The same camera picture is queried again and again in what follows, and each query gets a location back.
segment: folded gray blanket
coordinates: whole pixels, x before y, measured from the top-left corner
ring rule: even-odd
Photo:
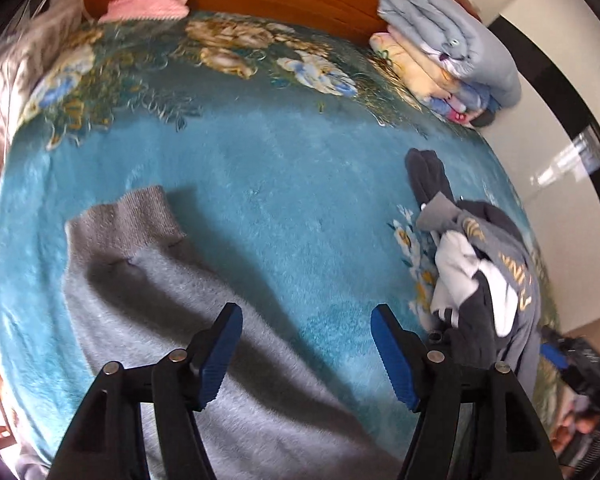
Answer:
[[[490,86],[501,106],[520,101],[511,54],[455,0],[379,0],[378,15],[453,76]]]

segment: white cloth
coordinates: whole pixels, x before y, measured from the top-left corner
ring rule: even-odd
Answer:
[[[457,327],[460,306],[478,289],[478,281],[473,276],[480,270],[489,283],[496,334],[504,337],[511,332],[518,295],[493,263],[478,258],[463,234],[447,231],[440,237],[436,266],[438,282],[431,299],[432,314],[444,319],[445,309],[451,308],[451,324]]]

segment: pile of clothes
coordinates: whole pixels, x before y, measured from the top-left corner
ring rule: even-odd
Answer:
[[[379,0],[387,32],[369,43],[422,104],[464,126],[487,126],[520,101],[518,69],[493,33],[455,0]]]
[[[488,202],[454,200],[436,152],[412,149],[405,163],[422,208],[416,227],[431,232],[438,245],[432,326],[456,363],[490,368],[504,361],[532,398],[541,300],[520,230]]]

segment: pink cloth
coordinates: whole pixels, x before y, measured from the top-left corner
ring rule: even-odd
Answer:
[[[113,0],[98,22],[180,20],[189,14],[187,0]]]

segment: blue and white flower print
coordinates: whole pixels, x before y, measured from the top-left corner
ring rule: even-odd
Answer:
[[[20,124],[32,120],[41,110],[59,103],[74,90],[82,76],[93,68],[95,56],[90,45],[64,52],[31,93],[20,117]]]
[[[296,50],[301,60],[281,57],[277,63],[285,70],[293,72],[304,86],[314,88],[323,94],[355,97],[356,85],[347,74],[322,56]]]

